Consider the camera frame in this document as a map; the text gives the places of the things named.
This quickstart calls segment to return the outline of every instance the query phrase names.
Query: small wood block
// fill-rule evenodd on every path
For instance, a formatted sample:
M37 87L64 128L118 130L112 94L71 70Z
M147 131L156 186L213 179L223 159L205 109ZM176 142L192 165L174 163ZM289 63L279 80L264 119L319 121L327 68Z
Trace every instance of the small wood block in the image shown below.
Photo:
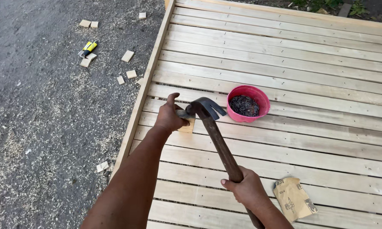
M143 86L143 80L144 80L144 78L141 78L140 80L138 80L136 82L136 84L139 84L140 86Z
M190 122L189 126L183 126L183 127L179 128L178 131L191 134L194 131L195 119L188 119L188 122Z
M351 4L348 4L348 3L344 3L342 8L341 8L341 11L338 13L338 17L344 17L346 18L347 15L349 14L349 11L350 11L350 8L352 7Z
M83 26L83 27L89 27L90 26L90 21L87 21L87 20L82 20L81 23L79 24L80 26Z
M97 57L98 55L96 55L95 53L90 53L88 54L85 58L86 59L90 59L90 60L93 60Z
M90 63L90 59L82 59L81 61L81 66L84 66L85 68L87 68L89 66L89 63Z
M92 23L90 24L90 26L91 26L92 28L98 28L98 23L99 23L99 22L92 22Z
M131 70L131 71L126 72L126 75L127 75L127 78L129 78L129 79L137 77L136 70Z
M139 13L139 18L140 19L146 18L146 13Z
M96 166L97 172L102 172L103 170L105 170L107 168L109 168L109 164L107 163L107 161L102 162L101 164Z
M125 80L123 79L122 76L116 77L117 81L119 82L120 85L125 83Z
M127 50L126 53L123 55L122 60L128 63L130 59L133 57L133 55L134 55L134 52Z

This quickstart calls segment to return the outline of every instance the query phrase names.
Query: wooden platform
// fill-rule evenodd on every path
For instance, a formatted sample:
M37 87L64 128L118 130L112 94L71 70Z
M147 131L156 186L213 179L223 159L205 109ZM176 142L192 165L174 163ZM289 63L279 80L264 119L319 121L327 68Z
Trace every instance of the wooden platform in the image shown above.
M297 229L382 228L382 23L220 0L177 0L167 12L114 172L159 106L205 96L226 106L241 84L263 90L268 115L217 124L238 164L266 192L293 176L319 212ZM222 188L224 167L201 122L174 132L161 156L148 228L254 228Z

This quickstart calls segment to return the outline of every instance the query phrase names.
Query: hammer head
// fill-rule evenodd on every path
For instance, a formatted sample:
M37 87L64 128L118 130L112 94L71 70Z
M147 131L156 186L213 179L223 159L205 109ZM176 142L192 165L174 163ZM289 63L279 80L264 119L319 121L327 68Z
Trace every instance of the hammer head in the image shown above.
M226 115L226 111L222 109L222 107L207 97L201 97L191 102L191 104L185 108L185 111L189 115L198 114L201 119L211 116L214 120L218 120L219 116L215 110L222 116Z

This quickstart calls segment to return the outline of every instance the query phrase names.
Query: wooden hammer handle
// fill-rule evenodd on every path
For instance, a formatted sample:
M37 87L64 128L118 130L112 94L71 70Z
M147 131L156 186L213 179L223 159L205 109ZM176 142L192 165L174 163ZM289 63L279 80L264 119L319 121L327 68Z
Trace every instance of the wooden hammer handle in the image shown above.
M224 164L226 172L229 175L229 180L235 183L242 182L243 173L240 170L238 164L236 163L228 146L226 145L225 140L222 137L221 132L219 131L218 125L216 125L215 120L211 116L209 116L207 118L202 119L202 122L204 123L206 131L208 132L209 137L211 137L211 140L214 143L215 148L217 149L219 157L221 158L222 163ZM249 209L246 208L246 210L250 216L250 219L253 225L257 229L265 229L265 226L256 217L256 215L254 215L253 212L250 211Z

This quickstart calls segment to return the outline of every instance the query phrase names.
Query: green plant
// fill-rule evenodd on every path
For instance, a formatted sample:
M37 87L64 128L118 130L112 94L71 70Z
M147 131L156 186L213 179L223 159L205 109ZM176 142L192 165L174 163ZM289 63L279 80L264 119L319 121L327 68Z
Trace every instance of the green plant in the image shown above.
M366 7L360 2L360 0L355 0L350 9L351 12L349 13L349 15L356 14L357 16L362 17L361 15L364 13L370 13L366 10Z
M335 8L339 5L339 3L343 3L342 0L325 0L325 5Z
M293 0L293 3L296 6L304 7L307 4L307 1L306 0Z

